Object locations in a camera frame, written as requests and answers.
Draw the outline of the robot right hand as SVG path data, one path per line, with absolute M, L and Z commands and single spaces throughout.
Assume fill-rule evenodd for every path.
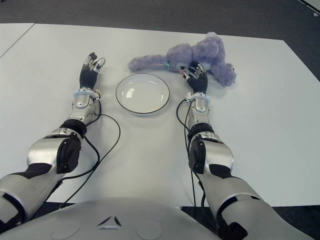
M 183 71 L 182 77 L 192 88 L 194 93 L 206 93 L 208 87 L 208 76 L 207 71 L 202 64 L 197 61 L 192 61 L 188 70 Z

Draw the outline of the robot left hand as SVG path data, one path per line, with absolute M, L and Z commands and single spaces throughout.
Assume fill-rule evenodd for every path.
M 98 74 L 106 63 L 106 59 L 101 57 L 97 60 L 98 56 L 95 52 L 90 53 L 84 60 L 80 76 L 80 88 L 88 88 L 93 90 L 98 80 Z

